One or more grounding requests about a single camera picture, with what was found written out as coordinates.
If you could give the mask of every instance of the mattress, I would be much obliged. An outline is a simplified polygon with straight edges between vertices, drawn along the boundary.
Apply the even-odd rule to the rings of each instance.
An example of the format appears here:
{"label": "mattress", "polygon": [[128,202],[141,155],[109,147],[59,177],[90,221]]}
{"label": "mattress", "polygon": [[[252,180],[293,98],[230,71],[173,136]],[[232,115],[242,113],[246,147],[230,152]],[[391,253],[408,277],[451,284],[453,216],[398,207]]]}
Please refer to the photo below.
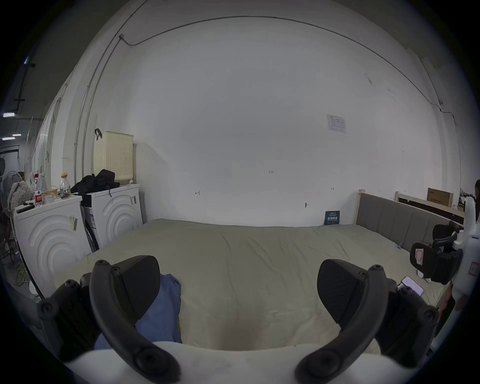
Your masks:
{"label": "mattress", "polygon": [[384,267],[400,282],[410,276],[436,305],[444,286],[416,275],[408,252],[358,225],[240,227],[159,219],[55,275],[58,287],[91,272],[99,259],[114,264],[148,254],[162,274],[181,283],[180,332],[189,345],[255,350],[326,344],[340,330],[318,298],[320,264],[341,259]]}

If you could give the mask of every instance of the bed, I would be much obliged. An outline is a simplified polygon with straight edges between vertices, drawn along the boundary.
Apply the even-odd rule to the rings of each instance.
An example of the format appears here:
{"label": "bed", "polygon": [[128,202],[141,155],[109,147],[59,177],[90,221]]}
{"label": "bed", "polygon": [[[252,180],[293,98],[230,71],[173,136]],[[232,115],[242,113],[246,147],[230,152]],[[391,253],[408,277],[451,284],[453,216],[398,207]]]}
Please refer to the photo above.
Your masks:
{"label": "bed", "polygon": [[57,273],[55,285],[79,281],[99,259],[113,264],[153,255],[160,272],[181,283],[183,343],[223,350],[326,344],[335,338],[340,328],[316,290],[326,259],[365,269],[381,264],[396,282],[410,276],[424,289],[422,298],[436,305],[444,286],[420,279],[407,249],[415,241],[431,242],[433,226],[448,220],[366,193],[359,193],[357,207],[353,225],[242,227],[154,220]]}

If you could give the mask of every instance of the gray upholstered headboard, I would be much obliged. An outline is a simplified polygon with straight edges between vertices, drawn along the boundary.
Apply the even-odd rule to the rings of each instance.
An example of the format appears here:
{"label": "gray upholstered headboard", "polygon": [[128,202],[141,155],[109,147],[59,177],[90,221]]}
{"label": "gray upholstered headboard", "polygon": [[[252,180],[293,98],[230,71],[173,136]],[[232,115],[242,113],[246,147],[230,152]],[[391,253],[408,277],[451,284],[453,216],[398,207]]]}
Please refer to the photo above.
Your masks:
{"label": "gray upholstered headboard", "polygon": [[433,227],[449,222],[423,209],[367,193],[359,193],[359,199],[356,224],[401,244],[409,252],[416,241],[431,243]]}

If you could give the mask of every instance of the cable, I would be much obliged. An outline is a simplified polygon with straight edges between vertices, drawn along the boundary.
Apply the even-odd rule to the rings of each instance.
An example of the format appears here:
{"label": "cable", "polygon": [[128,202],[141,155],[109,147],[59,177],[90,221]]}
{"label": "cable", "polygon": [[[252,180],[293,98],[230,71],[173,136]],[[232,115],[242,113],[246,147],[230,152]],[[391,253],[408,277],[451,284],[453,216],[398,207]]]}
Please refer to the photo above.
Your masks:
{"label": "cable", "polygon": [[144,43],[145,41],[148,41],[154,37],[157,37],[157,36],[160,36],[160,35],[163,35],[167,32],[171,32],[171,31],[174,31],[176,29],[180,29],[180,28],[183,28],[183,27],[187,27],[189,25],[194,25],[194,24],[199,24],[199,23],[205,23],[205,22],[209,22],[209,21],[213,21],[213,20],[222,20],[222,19],[236,19],[236,18],[264,18],[264,19],[278,19],[278,20],[285,20],[285,21],[291,21],[291,22],[294,22],[294,23],[300,23],[300,24],[305,24],[305,25],[309,25],[309,26],[312,26],[312,27],[316,27],[316,28],[319,28],[319,29],[323,29],[324,31],[328,31],[328,32],[331,32],[331,33],[334,33],[336,35],[339,35],[341,37],[344,37],[345,39],[347,40],[350,40],[354,43],[357,43],[359,45],[361,45],[362,47],[364,47],[365,49],[368,49],[370,52],[374,53],[375,55],[377,55],[379,58],[383,59],[384,61],[386,61],[388,64],[390,64],[392,67],[394,67],[399,73],[401,73],[403,75],[403,77],[405,77],[416,89],[417,91],[420,92],[420,94],[425,98],[425,100],[427,100],[432,106],[435,106],[439,109],[439,111],[441,113],[445,113],[445,114],[450,114],[452,115],[452,118],[453,118],[453,123],[455,125],[455,132],[456,132],[456,140],[457,140],[457,144],[458,144],[458,155],[460,157],[460,161],[459,161],[459,167],[460,167],[460,185],[462,183],[462,171],[461,171],[461,156],[460,156],[460,142],[458,140],[458,131],[456,129],[457,125],[456,125],[456,120],[455,120],[455,116],[453,115],[452,112],[450,111],[444,111],[442,110],[442,108],[438,105],[438,104],[435,104],[435,103],[432,103],[428,97],[415,85],[415,83],[413,81],[411,81],[407,75],[405,75],[399,68],[397,68],[392,62],[390,62],[389,60],[387,60],[385,57],[383,57],[382,55],[380,55],[379,53],[375,52],[373,49],[367,47],[366,45],[352,39],[351,37],[348,37],[344,34],[341,34],[339,32],[336,32],[336,31],[333,31],[331,29],[328,29],[328,28],[325,28],[325,27],[321,27],[319,25],[316,25],[316,24],[312,24],[312,23],[308,23],[308,22],[305,22],[305,21],[301,21],[301,20],[295,20],[295,19],[289,19],[287,17],[279,17],[279,16],[265,16],[265,15],[257,15],[257,16],[252,16],[252,15],[235,15],[235,16],[222,16],[222,17],[212,17],[210,19],[203,19],[203,20],[198,20],[198,21],[194,21],[194,22],[191,22],[191,23],[186,23],[186,24],[182,24],[182,25],[179,25],[179,26],[176,26],[176,27],[173,27],[173,28],[170,28],[170,29],[167,29],[165,31],[162,31],[162,32],[159,32],[155,35],[152,35],[150,37],[147,37],[146,39],[144,40],[141,40],[139,41],[138,43],[134,43],[134,44],[131,44],[129,43],[128,41],[125,40],[125,38],[123,37],[123,35],[120,36],[120,40],[123,40],[123,42],[125,44],[127,44],[129,47],[135,47],[137,45],[140,45],[142,43]]}
{"label": "cable", "polygon": [[11,280],[11,281],[16,283],[15,284],[16,286],[21,287],[24,283],[30,282],[28,273],[25,270],[25,266],[23,264],[17,264],[15,266],[15,270],[17,271],[17,276],[15,277],[15,280]]}

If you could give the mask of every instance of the water bottle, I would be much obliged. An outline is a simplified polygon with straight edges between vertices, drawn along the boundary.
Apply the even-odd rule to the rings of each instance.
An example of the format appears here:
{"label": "water bottle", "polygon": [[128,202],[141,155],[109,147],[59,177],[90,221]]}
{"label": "water bottle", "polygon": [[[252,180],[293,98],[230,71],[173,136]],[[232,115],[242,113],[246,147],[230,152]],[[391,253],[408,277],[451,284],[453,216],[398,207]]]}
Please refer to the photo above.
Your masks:
{"label": "water bottle", "polygon": [[33,181],[33,200],[36,207],[40,207],[42,205],[42,190],[38,183],[38,173],[35,174]]}
{"label": "water bottle", "polygon": [[39,175],[38,175],[38,179],[41,181],[40,185],[40,190],[42,192],[46,192],[49,190],[48,186],[47,186],[47,180],[45,179],[45,172],[41,172]]}
{"label": "water bottle", "polygon": [[67,180],[68,173],[63,172],[60,177],[61,177],[61,182],[60,182],[60,187],[57,192],[57,195],[62,198],[62,199],[68,199],[71,195],[70,193],[70,183]]}

